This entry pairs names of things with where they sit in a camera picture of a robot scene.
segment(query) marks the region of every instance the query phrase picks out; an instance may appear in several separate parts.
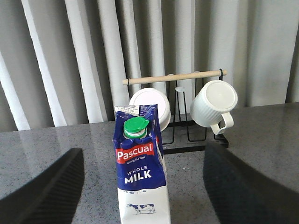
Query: cow illustration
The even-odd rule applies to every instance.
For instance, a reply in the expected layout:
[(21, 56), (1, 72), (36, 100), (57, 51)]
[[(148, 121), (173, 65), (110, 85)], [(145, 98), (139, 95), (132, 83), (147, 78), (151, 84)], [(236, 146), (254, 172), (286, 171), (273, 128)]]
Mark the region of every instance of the cow illustration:
[(137, 212), (136, 214), (150, 214), (150, 213), (155, 213), (155, 205), (154, 204), (127, 204), (127, 208), (134, 208), (135, 211)]

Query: white mug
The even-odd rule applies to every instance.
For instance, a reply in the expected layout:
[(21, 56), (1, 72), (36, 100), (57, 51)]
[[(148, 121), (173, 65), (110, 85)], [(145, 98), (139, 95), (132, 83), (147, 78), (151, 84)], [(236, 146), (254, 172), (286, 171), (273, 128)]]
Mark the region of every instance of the white mug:
[[(206, 83), (190, 106), (192, 119), (200, 126), (211, 127), (214, 134), (222, 134), (234, 125), (230, 111), (238, 102), (235, 89), (227, 82), (214, 80)], [(218, 123), (224, 120), (225, 126)]]

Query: white cup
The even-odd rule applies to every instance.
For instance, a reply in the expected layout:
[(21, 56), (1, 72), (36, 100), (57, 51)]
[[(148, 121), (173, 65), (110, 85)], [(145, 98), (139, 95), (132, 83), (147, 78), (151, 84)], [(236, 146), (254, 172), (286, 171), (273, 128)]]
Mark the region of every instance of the white cup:
[(163, 131), (169, 124), (171, 112), (167, 97), (154, 88), (144, 88), (137, 91), (130, 100), (130, 105), (153, 105), (158, 104), (158, 116), (160, 129)]
[[(200, 126), (211, 127), (214, 134), (222, 134), (234, 125), (230, 111), (238, 102), (235, 89), (221, 80), (206, 83), (190, 106), (192, 119)], [(224, 120), (225, 126), (218, 123)]]

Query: mug handle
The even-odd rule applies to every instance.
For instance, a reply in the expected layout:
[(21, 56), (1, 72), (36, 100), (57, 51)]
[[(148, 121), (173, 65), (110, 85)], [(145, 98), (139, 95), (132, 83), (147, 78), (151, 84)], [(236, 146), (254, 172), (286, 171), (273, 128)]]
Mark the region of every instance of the mug handle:
[(222, 134), (226, 129), (229, 127), (234, 126), (234, 120), (232, 116), (230, 115), (230, 112), (223, 113), (222, 114), (223, 120), (225, 122), (225, 126), (223, 128), (219, 128), (218, 124), (211, 125), (212, 131), (214, 134)]

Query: milk carton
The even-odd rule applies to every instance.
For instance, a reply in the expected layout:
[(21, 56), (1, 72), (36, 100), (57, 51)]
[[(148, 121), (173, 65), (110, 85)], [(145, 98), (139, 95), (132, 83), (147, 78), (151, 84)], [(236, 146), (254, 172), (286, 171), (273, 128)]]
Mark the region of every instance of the milk carton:
[(113, 143), (121, 223), (170, 224), (157, 105), (118, 109)]

